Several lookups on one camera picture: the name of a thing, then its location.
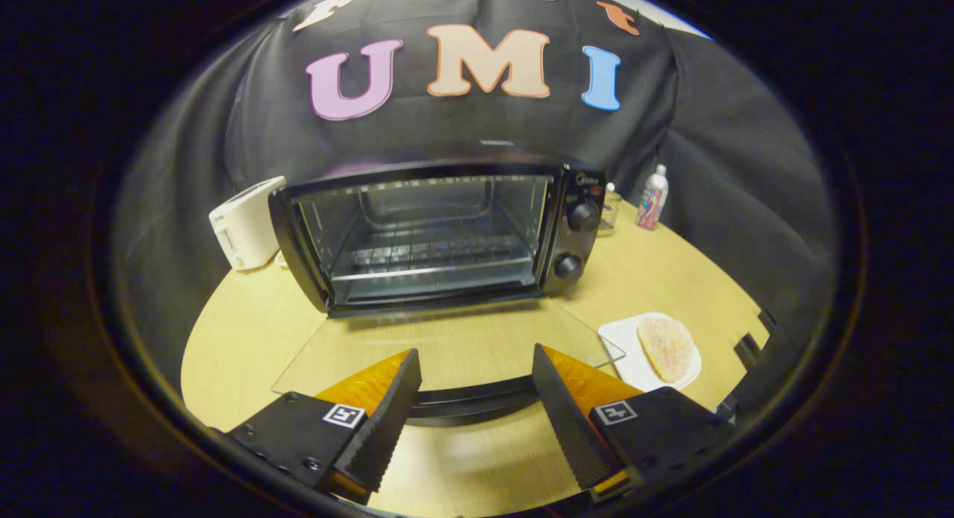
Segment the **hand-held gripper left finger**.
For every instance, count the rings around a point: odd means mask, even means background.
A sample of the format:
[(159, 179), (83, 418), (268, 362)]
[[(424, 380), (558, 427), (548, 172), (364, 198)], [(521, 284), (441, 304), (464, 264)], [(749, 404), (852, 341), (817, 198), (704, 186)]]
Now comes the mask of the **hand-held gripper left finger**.
[(226, 435), (298, 484), (364, 505), (379, 490), (420, 383), (418, 350), (403, 350), (317, 395), (285, 392)]

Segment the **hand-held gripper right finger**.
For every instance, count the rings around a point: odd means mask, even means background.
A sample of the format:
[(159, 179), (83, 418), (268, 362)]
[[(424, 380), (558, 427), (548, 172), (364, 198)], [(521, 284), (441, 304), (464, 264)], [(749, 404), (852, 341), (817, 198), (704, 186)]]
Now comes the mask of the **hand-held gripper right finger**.
[(542, 344), (531, 378), (576, 484), (594, 501), (688, 473), (735, 430), (672, 387), (641, 391)]

